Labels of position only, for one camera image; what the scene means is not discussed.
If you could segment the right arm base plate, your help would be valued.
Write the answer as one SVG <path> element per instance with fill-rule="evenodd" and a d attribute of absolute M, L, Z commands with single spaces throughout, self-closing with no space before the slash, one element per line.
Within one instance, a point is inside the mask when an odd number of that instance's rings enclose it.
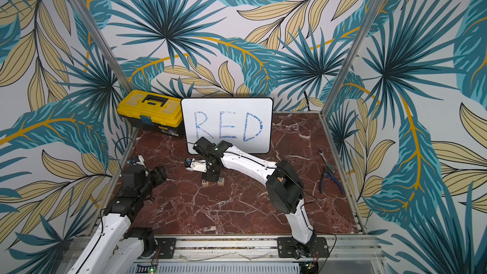
<path fill-rule="evenodd" d="M 331 247 L 324 237 L 311 238 L 306 244 L 302 244 L 292 237 L 277 238 L 279 258 L 326 258 L 330 256 Z"/>

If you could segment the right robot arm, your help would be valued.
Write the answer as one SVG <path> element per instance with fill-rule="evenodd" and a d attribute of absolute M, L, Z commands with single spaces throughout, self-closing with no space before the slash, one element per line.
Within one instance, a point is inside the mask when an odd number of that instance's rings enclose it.
<path fill-rule="evenodd" d="M 274 208 L 285 214 L 291 228 L 293 258 L 311 257 L 315 253 L 317 234 L 304 206 L 304 185 L 290 162 L 266 161 L 246 153 L 229 142 L 211 143 L 202 137 L 193 145 L 201 160 L 188 159 L 185 167 L 202 174 L 202 179 L 216 183 L 223 168 L 242 173 L 266 187 Z"/>

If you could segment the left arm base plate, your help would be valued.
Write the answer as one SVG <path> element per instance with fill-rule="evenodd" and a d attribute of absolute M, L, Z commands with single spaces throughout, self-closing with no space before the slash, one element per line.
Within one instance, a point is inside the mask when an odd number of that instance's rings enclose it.
<path fill-rule="evenodd" d="M 172 259 L 175 253 L 176 238 L 154 238 L 144 242 L 141 255 L 146 260 Z"/>

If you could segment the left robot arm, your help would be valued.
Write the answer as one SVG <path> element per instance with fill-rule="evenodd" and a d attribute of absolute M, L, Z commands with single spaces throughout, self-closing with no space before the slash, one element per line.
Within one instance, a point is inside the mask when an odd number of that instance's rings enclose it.
<path fill-rule="evenodd" d="M 139 258 L 161 252 L 151 228 L 132 227 L 153 189 L 167 180 L 166 169 L 134 164 L 123 170 L 122 187 L 100 217 L 100 224 L 69 273 L 126 273 Z"/>

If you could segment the wooden block letter E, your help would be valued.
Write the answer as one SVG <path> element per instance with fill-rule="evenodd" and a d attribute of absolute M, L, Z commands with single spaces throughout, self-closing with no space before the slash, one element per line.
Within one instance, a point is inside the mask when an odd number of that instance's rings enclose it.
<path fill-rule="evenodd" d="M 217 182 L 217 184 L 218 184 L 218 186 L 224 186 L 224 184 L 225 184 L 225 179 L 224 179 L 224 178 L 222 178 L 222 177 L 220 177 L 220 178 L 219 178 L 219 180 L 218 180 L 218 182 Z"/>

